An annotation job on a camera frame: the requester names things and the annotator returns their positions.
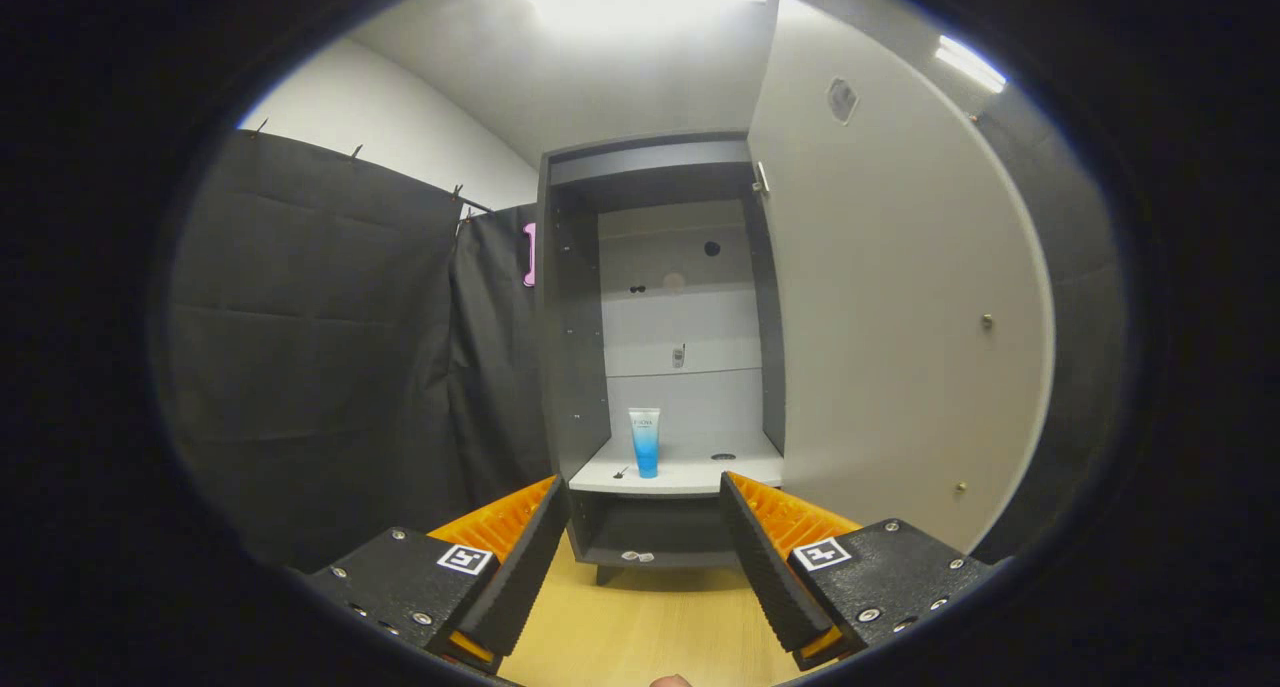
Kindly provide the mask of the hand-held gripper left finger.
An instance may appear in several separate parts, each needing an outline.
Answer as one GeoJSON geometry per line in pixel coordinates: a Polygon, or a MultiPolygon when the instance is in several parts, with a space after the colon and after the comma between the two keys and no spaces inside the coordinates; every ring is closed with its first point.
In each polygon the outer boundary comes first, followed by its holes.
{"type": "Polygon", "coordinates": [[[415,652],[495,675],[512,655],[570,518],[559,476],[449,523],[392,527],[301,581],[415,652]]]}

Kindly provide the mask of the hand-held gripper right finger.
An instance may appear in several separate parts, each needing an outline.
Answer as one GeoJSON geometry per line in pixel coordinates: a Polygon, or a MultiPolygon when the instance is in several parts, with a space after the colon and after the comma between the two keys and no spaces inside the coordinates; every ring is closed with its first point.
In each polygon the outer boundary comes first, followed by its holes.
{"type": "Polygon", "coordinates": [[[906,519],[860,526],[731,470],[718,504],[756,601],[801,670],[914,631],[997,569],[906,519]]]}

